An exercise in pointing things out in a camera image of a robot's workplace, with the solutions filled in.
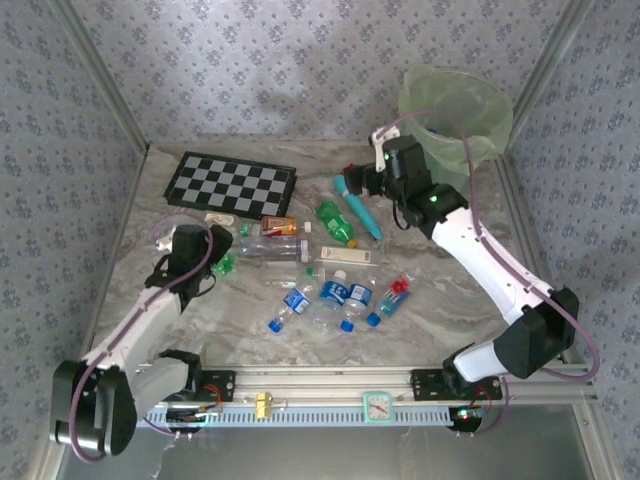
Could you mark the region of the blue toy microphone red top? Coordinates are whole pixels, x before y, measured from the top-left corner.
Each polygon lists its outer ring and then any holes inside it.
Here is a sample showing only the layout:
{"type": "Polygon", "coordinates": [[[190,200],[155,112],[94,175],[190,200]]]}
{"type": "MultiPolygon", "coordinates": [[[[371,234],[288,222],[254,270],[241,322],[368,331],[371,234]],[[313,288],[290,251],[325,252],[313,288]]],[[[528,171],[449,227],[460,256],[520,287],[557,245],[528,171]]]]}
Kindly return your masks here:
{"type": "Polygon", "coordinates": [[[370,210],[366,207],[366,205],[360,200],[360,198],[352,194],[347,188],[347,182],[345,180],[344,172],[354,167],[355,164],[348,164],[340,174],[336,175],[333,178],[334,188],[338,195],[346,201],[346,203],[349,205],[353,213],[358,217],[369,234],[375,240],[380,241],[383,239],[383,233],[378,222],[371,214],[370,210]]]}

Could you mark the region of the large clear bottle white cap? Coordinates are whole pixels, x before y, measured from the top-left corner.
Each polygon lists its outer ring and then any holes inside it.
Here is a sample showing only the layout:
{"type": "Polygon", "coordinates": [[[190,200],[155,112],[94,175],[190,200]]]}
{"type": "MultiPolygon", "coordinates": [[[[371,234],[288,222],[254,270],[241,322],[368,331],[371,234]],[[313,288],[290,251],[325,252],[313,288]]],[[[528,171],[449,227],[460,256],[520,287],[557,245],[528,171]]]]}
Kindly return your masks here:
{"type": "Polygon", "coordinates": [[[242,258],[270,261],[309,261],[306,239],[296,237],[243,237],[238,246],[242,258]]]}

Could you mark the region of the blue label water bottle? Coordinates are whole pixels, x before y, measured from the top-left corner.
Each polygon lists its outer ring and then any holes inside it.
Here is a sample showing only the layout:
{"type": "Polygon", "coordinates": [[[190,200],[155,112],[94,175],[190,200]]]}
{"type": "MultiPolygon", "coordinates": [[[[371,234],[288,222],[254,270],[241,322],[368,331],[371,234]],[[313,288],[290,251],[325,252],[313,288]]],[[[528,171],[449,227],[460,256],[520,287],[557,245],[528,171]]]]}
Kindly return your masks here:
{"type": "Polygon", "coordinates": [[[362,284],[353,283],[342,307],[340,329],[352,333],[356,322],[368,311],[372,298],[372,290],[362,284]]]}
{"type": "Polygon", "coordinates": [[[273,333],[280,333],[286,324],[301,316],[310,304],[311,301],[304,291],[292,288],[276,304],[276,310],[268,322],[268,328],[273,333]]]}

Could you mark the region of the blue label bottle white cap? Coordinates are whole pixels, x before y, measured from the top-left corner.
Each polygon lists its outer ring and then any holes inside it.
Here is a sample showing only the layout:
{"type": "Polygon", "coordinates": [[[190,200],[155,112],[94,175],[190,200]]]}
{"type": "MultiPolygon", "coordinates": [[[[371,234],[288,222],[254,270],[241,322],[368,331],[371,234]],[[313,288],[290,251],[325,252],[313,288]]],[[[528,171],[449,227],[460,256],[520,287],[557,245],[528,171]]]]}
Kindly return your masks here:
{"type": "Polygon", "coordinates": [[[320,288],[312,317],[322,333],[329,333],[341,321],[343,306],[348,296],[346,279],[345,271],[336,270],[320,288]]]}

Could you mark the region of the red and blue label bottle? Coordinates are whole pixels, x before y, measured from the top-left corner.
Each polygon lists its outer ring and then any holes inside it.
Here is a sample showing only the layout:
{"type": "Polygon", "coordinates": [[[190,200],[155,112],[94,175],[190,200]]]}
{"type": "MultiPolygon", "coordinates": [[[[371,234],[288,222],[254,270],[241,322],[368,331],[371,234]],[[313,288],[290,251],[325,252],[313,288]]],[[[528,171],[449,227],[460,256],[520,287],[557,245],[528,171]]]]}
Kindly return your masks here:
{"type": "Polygon", "coordinates": [[[377,327],[382,320],[393,317],[411,296],[411,281],[406,275],[398,275],[381,294],[367,315],[366,322],[377,327]]]}

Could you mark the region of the grey mesh waste bin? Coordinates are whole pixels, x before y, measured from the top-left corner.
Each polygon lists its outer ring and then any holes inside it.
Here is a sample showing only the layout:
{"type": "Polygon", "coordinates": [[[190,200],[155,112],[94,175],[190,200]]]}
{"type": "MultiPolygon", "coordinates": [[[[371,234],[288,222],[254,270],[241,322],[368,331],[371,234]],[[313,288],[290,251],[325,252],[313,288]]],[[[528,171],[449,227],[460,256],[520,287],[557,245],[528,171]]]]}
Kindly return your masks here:
{"type": "Polygon", "coordinates": [[[466,152],[460,134],[450,120],[437,115],[415,117],[404,122],[401,132],[412,135],[422,146],[427,168],[435,183],[449,184],[465,198],[469,197],[466,152]],[[427,128],[440,134],[433,135],[427,128]]]}

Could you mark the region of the green bag trash bin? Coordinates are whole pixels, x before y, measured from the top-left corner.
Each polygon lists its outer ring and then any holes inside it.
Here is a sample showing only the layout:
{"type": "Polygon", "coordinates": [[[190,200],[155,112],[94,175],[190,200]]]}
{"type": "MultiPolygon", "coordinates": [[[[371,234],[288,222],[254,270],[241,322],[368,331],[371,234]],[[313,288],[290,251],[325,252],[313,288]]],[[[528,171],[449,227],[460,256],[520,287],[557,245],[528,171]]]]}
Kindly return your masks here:
{"type": "Polygon", "coordinates": [[[512,102],[502,90],[475,73],[431,64],[404,73],[398,109],[409,119],[437,115],[450,120],[474,166],[504,153],[513,126],[512,102]]]}

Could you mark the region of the black and grey chessboard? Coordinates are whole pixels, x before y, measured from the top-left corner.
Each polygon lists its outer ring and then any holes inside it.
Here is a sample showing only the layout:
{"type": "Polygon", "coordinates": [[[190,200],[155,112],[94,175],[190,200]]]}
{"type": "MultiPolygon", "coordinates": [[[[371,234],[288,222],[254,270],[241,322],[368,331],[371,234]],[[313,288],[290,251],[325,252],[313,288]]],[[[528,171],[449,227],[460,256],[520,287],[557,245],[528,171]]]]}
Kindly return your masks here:
{"type": "Polygon", "coordinates": [[[164,198],[172,206],[260,220],[287,214],[296,181],[293,167],[187,152],[164,198]]]}

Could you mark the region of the orange label tea bottle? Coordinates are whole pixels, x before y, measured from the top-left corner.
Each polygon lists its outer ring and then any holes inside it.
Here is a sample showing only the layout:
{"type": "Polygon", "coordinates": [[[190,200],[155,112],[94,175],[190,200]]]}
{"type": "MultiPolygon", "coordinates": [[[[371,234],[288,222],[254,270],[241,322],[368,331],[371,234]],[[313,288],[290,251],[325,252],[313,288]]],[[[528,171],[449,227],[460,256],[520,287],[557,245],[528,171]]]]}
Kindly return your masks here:
{"type": "Polygon", "coordinates": [[[310,221],[299,222],[294,217],[264,216],[261,221],[261,234],[266,237],[297,236],[311,230],[310,221]]]}

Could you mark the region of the clear bottle green cap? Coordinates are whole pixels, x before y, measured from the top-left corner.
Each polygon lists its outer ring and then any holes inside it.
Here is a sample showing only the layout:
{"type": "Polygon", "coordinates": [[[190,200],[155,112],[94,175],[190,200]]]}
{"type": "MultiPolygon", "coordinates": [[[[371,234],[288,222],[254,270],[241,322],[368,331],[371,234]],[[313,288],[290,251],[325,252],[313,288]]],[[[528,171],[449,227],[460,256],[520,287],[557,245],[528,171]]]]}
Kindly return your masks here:
{"type": "Polygon", "coordinates": [[[259,267],[262,281],[269,286],[292,288],[305,277],[318,283],[326,279],[324,267],[310,266],[296,261],[266,261],[259,267]]]}

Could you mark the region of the black controller board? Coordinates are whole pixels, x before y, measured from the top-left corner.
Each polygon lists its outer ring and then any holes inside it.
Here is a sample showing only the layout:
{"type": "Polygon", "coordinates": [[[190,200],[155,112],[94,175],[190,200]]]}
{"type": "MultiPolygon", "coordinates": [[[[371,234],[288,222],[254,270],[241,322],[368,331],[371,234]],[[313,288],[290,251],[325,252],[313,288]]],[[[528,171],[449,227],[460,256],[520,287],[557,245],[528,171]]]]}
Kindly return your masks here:
{"type": "Polygon", "coordinates": [[[481,426],[486,412],[481,407],[451,407],[449,429],[455,433],[473,435],[481,426]]]}
{"type": "Polygon", "coordinates": [[[223,408],[215,405],[205,405],[195,408],[169,408],[165,415],[167,424],[204,423],[212,415],[219,415],[223,408]]]}

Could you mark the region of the mint green square clock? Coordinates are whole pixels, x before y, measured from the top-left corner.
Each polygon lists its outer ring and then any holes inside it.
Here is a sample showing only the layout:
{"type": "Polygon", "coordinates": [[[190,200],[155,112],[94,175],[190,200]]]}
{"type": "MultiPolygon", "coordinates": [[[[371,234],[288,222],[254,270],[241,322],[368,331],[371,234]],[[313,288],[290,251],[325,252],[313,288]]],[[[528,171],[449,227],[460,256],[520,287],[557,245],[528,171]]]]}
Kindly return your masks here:
{"type": "Polygon", "coordinates": [[[388,424],[394,419],[393,396],[390,392],[369,391],[362,396],[366,424],[388,424]]]}

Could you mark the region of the aluminium table side rail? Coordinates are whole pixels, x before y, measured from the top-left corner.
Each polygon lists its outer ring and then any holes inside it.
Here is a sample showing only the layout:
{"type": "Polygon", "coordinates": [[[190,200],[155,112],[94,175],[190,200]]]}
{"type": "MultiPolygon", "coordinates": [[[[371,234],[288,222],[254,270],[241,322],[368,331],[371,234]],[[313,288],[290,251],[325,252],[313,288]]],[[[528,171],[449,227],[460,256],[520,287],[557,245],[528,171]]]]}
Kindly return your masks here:
{"type": "Polygon", "coordinates": [[[92,312],[91,312],[91,316],[89,319],[89,323],[87,324],[87,327],[85,329],[85,335],[83,338],[83,342],[81,344],[80,347],[80,355],[83,356],[85,353],[87,353],[88,351],[91,350],[92,345],[93,345],[93,341],[94,341],[94,337],[95,337],[95,331],[97,328],[97,324],[98,321],[100,319],[100,315],[101,315],[101,311],[108,293],[108,288],[111,282],[111,277],[113,275],[113,271],[117,262],[117,258],[118,258],[118,252],[119,252],[119,248],[120,245],[123,241],[124,238],[124,233],[126,230],[126,225],[127,222],[129,220],[129,216],[130,216],[130,212],[132,209],[132,205],[136,196],[136,191],[138,189],[138,185],[140,182],[140,178],[143,172],[143,168],[144,168],[144,164],[146,162],[146,159],[148,157],[148,153],[149,153],[149,149],[150,146],[147,145],[146,148],[143,150],[143,152],[141,153],[140,157],[139,157],[139,162],[137,164],[135,173],[133,175],[133,180],[131,182],[130,185],[130,189],[129,189],[129,193],[126,197],[126,201],[124,204],[124,210],[122,215],[120,216],[120,219],[118,221],[117,224],[117,230],[116,230],[116,236],[115,236],[115,241],[114,241],[114,245],[111,249],[108,261],[106,263],[106,270],[105,270],[105,274],[103,276],[103,279],[101,281],[100,287],[98,289],[97,292],[97,298],[96,301],[94,303],[92,312]]]}
{"type": "Polygon", "coordinates": [[[555,286],[550,268],[541,255],[540,239],[532,224],[530,209],[513,160],[499,157],[494,170],[515,242],[515,256],[530,272],[555,286]]]}

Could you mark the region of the aluminium frame post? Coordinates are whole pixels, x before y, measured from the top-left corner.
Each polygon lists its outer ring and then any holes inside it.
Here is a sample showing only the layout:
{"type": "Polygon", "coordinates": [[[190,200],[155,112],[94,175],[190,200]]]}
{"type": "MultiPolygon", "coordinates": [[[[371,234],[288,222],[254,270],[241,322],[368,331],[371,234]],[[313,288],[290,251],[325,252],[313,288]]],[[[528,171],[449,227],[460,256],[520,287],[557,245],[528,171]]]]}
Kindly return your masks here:
{"type": "Polygon", "coordinates": [[[569,50],[596,0],[566,0],[564,8],[549,32],[547,42],[517,98],[513,109],[513,127],[508,146],[518,138],[554,72],[569,50]]]}
{"type": "Polygon", "coordinates": [[[46,0],[46,3],[88,69],[134,150],[139,156],[145,157],[149,143],[76,8],[70,0],[46,0]]]}

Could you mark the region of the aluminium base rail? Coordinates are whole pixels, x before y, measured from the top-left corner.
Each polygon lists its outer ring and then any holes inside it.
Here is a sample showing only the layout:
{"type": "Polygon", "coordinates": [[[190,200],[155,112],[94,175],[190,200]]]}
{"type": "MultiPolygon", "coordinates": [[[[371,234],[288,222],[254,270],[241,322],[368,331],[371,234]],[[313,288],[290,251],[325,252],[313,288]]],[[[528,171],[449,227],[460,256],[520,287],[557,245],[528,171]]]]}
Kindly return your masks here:
{"type": "MultiPolygon", "coordinates": [[[[269,393],[272,405],[286,407],[346,407],[362,403],[367,392],[392,395],[398,406],[416,406],[411,383],[415,366],[232,366],[233,406],[253,406],[269,393]]],[[[537,372],[523,380],[505,377],[505,397],[514,406],[579,405],[598,402],[593,383],[569,382],[537,372]]]]}

